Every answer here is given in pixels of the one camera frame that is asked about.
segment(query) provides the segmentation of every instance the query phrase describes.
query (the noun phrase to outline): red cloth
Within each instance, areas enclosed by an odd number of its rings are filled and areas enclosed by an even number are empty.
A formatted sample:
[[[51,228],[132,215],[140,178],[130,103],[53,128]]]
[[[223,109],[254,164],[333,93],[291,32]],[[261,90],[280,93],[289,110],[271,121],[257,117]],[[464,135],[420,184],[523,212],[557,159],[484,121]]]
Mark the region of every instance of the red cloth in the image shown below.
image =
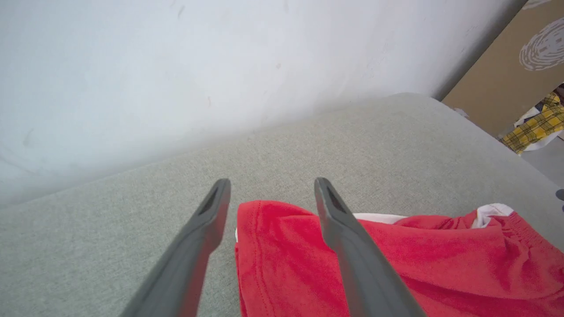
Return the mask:
[[[363,221],[430,316],[564,316],[564,254],[516,212]],[[243,316],[348,316],[319,218],[276,201],[241,204],[235,246]]]

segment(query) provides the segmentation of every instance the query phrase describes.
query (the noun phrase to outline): gray cushion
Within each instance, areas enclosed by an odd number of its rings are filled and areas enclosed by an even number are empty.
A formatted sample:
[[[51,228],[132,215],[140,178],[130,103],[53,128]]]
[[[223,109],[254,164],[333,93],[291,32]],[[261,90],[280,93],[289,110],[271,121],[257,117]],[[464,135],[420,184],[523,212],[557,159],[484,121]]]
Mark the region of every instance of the gray cushion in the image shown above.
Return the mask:
[[[458,216],[503,202],[564,248],[554,183],[440,102],[399,94],[0,210],[0,315],[118,315],[213,182],[229,177],[200,315],[237,316],[237,206],[314,211],[318,176],[354,212]]]

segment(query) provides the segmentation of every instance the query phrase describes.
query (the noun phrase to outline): cardboard box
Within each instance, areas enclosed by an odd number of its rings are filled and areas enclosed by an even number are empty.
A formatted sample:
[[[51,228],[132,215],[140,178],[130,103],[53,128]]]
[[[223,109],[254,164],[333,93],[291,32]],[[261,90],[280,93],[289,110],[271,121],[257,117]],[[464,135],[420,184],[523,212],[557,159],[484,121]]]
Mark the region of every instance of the cardboard box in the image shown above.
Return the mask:
[[[493,137],[564,82],[564,1],[529,0],[442,100]]]

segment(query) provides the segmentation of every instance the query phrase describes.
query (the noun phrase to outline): yellow plaid shirt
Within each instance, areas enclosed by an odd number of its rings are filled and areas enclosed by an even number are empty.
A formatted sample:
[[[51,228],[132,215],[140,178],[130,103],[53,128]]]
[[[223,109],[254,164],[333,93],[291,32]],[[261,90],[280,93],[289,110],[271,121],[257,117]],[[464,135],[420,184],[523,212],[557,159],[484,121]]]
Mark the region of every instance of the yellow plaid shirt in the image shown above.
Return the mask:
[[[507,133],[501,142],[517,154],[554,132],[564,130],[564,107],[556,93],[550,93],[543,101],[542,111],[527,122]]]

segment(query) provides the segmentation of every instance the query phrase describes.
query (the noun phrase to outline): wall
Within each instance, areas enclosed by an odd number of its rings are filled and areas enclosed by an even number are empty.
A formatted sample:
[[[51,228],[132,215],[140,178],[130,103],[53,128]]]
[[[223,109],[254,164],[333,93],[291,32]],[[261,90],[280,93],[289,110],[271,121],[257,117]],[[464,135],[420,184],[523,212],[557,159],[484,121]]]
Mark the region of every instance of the wall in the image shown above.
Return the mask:
[[[0,204],[358,100],[437,97],[522,4],[4,1]]]

